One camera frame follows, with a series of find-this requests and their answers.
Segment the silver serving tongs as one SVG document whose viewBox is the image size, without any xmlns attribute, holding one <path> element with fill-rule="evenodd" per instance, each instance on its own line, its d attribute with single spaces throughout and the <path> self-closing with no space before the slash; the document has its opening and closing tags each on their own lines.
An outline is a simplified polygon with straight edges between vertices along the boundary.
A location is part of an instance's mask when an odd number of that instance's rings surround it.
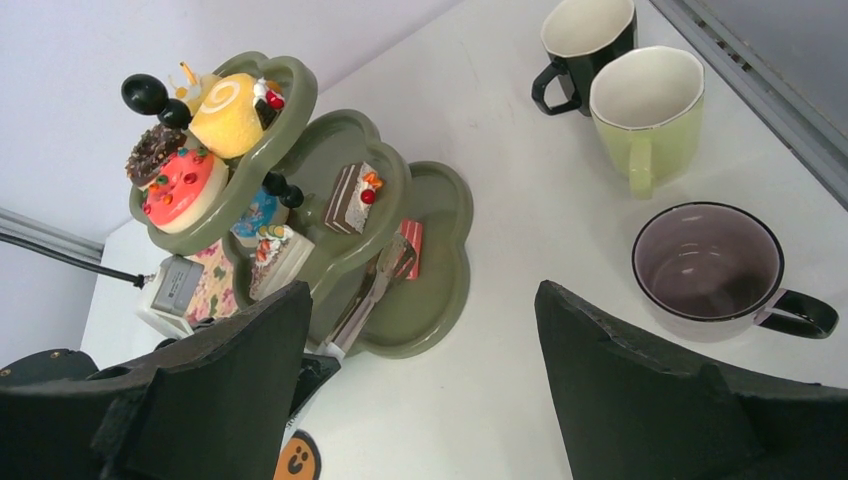
<svg viewBox="0 0 848 480">
<path fill-rule="evenodd" d="M 315 354 L 341 362 L 359 337 L 373 309 L 405 277 L 416 258 L 410 243 L 395 233 L 366 265 L 360 288 Z"/>
</svg>

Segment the blue frosted donut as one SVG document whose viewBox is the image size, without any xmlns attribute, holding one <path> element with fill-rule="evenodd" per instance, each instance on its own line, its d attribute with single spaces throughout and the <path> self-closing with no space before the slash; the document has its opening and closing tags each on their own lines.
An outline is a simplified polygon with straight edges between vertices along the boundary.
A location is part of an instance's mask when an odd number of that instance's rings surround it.
<svg viewBox="0 0 848 480">
<path fill-rule="evenodd" d="M 258 244 L 258 232 L 262 226 L 285 224 L 289 209 L 278 197 L 269 195 L 260 189 L 252 199 L 248 209 L 231 228 L 231 232 L 245 248 L 255 248 Z"/>
</svg>

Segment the red donut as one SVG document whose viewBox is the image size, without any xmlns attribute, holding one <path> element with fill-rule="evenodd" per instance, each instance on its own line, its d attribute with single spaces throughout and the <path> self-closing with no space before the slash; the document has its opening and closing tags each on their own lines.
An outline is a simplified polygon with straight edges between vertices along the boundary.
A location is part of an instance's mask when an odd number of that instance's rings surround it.
<svg viewBox="0 0 848 480">
<path fill-rule="evenodd" d="M 179 148 L 142 190 L 142 211 L 157 229 L 179 233 L 210 209 L 228 180 L 226 163 L 207 149 Z"/>
</svg>

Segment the white layered cake slice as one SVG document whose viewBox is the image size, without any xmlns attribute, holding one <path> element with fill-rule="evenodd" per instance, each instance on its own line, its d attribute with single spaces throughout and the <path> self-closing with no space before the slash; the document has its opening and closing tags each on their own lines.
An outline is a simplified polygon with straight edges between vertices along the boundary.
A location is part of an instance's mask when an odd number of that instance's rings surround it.
<svg viewBox="0 0 848 480">
<path fill-rule="evenodd" d="M 315 244 L 289 225 L 263 225 L 257 232 L 249 295 L 259 301 L 290 283 L 315 248 Z"/>
</svg>

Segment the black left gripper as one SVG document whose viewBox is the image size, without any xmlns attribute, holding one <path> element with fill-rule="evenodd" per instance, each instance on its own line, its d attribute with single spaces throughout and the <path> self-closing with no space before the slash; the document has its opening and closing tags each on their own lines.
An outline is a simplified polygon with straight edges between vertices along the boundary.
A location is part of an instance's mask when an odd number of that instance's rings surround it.
<svg viewBox="0 0 848 480">
<path fill-rule="evenodd" d="M 119 398 L 146 397 L 160 415 L 291 418 L 340 369 L 304 350 L 304 317 L 230 317 L 97 368 L 84 352 L 31 355 L 1 381 L 4 418 L 102 418 Z"/>
</svg>

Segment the chocolate striped cake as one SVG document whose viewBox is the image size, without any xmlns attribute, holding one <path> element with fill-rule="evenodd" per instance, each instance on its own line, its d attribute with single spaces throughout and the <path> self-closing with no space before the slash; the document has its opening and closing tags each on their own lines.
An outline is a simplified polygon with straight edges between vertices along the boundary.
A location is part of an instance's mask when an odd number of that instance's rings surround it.
<svg viewBox="0 0 848 480">
<path fill-rule="evenodd" d="M 383 179 L 369 163 L 346 165 L 338 173 L 325 204 L 324 225 L 336 233 L 362 234 L 383 186 Z"/>
</svg>

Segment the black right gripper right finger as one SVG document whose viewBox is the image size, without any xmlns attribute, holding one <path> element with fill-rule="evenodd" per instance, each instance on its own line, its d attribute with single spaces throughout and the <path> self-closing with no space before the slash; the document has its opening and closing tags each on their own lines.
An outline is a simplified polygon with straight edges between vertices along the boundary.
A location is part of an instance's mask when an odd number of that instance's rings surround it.
<svg viewBox="0 0 848 480">
<path fill-rule="evenodd" d="M 576 479 L 843 479 L 847 393 L 711 359 L 552 281 L 535 296 Z"/>
</svg>

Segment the yellow pudding cake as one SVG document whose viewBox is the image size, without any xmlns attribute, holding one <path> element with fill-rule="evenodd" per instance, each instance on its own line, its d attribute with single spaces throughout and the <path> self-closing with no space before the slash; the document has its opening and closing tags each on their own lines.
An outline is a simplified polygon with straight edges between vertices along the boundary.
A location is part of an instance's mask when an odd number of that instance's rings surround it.
<svg viewBox="0 0 848 480">
<path fill-rule="evenodd" d="M 211 87 L 188 129 L 215 155 L 232 159 L 253 148 L 284 107 L 283 90 L 275 81 L 236 73 Z"/>
</svg>

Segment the chocolate donut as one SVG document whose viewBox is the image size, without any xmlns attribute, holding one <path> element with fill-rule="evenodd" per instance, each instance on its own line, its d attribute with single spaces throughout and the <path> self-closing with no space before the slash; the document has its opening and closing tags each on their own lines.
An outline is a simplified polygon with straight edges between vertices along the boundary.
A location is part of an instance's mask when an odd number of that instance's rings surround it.
<svg viewBox="0 0 848 480">
<path fill-rule="evenodd" d="M 125 164 L 131 183 L 143 189 L 150 184 L 168 162 L 168 158 L 186 143 L 187 136 L 180 129 L 157 124 L 146 130 L 132 148 Z"/>
</svg>

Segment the red layered cake slice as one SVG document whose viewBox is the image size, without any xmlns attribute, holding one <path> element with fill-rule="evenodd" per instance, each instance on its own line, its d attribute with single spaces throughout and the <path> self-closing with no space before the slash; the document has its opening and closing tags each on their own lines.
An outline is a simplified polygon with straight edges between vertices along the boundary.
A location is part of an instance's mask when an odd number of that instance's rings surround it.
<svg viewBox="0 0 848 480">
<path fill-rule="evenodd" d="M 398 232 L 410 243 L 413 251 L 416 254 L 416 258 L 412 263 L 412 266 L 409 269 L 405 279 L 416 280 L 419 276 L 420 270 L 420 254 L 422 250 L 424 226 L 422 223 L 416 220 L 403 219 L 398 228 Z"/>
</svg>

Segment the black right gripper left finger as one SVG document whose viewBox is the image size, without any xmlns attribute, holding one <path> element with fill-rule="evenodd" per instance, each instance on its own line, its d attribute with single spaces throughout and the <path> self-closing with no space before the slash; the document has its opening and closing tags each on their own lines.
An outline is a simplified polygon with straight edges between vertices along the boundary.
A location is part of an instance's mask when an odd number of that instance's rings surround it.
<svg viewBox="0 0 848 480">
<path fill-rule="evenodd" d="M 146 355 L 48 350 L 1 373 L 5 479 L 270 479 L 309 329 L 296 281 Z"/>
</svg>

